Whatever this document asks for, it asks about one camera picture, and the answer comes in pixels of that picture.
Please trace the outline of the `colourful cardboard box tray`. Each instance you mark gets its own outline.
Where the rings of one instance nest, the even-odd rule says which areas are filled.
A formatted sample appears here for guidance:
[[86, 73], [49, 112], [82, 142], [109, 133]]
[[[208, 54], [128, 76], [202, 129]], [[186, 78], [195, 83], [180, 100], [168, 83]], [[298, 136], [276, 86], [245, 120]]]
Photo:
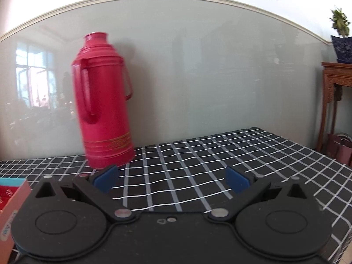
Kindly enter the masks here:
[[30, 191], [25, 178], [1, 178], [1, 263], [8, 263], [14, 246], [11, 225]]

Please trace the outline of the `dark red bag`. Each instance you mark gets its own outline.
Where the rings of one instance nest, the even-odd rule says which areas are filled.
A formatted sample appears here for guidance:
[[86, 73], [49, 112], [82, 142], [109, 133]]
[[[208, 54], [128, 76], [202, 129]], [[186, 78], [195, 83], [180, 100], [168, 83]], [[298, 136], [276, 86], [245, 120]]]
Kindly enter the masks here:
[[331, 159], [351, 167], [351, 142], [340, 136], [329, 134], [326, 144], [326, 155]]

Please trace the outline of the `black white checked tablecloth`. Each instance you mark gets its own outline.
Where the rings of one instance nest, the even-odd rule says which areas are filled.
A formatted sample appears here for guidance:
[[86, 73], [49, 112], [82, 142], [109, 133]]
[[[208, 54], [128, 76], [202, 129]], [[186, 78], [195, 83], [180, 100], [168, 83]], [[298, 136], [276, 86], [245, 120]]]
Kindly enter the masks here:
[[[240, 243], [228, 224], [207, 219], [235, 192], [225, 168], [275, 183], [304, 183], [329, 217], [332, 234], [311, 258], [268, 258]], [[107, 195], [137, 213], [113, 225], [104, 240], [77, 258], [32, 258], [16, 248], [18, 263], [338, 263], [351, 243], [351, 169], [303, 145], [247, 128], [185, 141], [140, 147], [119, 168]], [[82, 156], [1, 162], [2, 178], [25, 178], [34, 187], [46, 176], [70, 182], [93, 175]]]

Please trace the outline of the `red thermos flask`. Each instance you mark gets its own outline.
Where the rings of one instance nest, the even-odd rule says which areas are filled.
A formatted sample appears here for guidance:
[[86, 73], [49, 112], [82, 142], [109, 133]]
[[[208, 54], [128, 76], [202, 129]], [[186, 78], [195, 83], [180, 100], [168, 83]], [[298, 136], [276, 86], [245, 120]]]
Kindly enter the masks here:
[[85, 36], [71, 64], [85, 155], [92, 168], [123, 166], [134, 156], [127, 101], [133, 95], [125, 61], [104, 32]]

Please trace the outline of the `carved wooden side table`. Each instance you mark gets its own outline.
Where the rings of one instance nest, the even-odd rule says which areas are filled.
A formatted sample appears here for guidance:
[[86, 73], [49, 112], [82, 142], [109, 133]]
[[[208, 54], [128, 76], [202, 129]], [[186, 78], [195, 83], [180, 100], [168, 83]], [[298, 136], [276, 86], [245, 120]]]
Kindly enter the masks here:
[[333, 102], [332, 124], [330, 133], [334, 134], [338, 102], [342, 99], [343, 86], [351, 88], [351, 65], [344, 63], [323, 62], [323, 102], [319, 136], [316, 150], [321, 152], [325, 134], [328, 104]]

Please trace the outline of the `blue ceramic plant pot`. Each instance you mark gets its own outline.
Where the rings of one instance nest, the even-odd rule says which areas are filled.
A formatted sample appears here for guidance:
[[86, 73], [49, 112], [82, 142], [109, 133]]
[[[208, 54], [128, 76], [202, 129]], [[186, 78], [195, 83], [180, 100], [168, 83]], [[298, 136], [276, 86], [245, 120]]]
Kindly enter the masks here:
[[338, 63], [352, 64], [352, 37], [331, 36]]

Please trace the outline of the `green potted plant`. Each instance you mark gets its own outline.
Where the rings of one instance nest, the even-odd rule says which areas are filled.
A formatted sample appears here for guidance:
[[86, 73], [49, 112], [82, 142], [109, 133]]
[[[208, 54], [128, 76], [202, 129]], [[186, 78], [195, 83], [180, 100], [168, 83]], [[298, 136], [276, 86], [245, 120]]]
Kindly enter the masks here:
[[337, 31], [339, 36], [343, 38], [348, 37], [350, 35], [350, 22], [347, 20], [347, 16], [339, 8], [331, 10], [331, 12], [332, 17], [330, 20], [332, 21], [332, 28]]

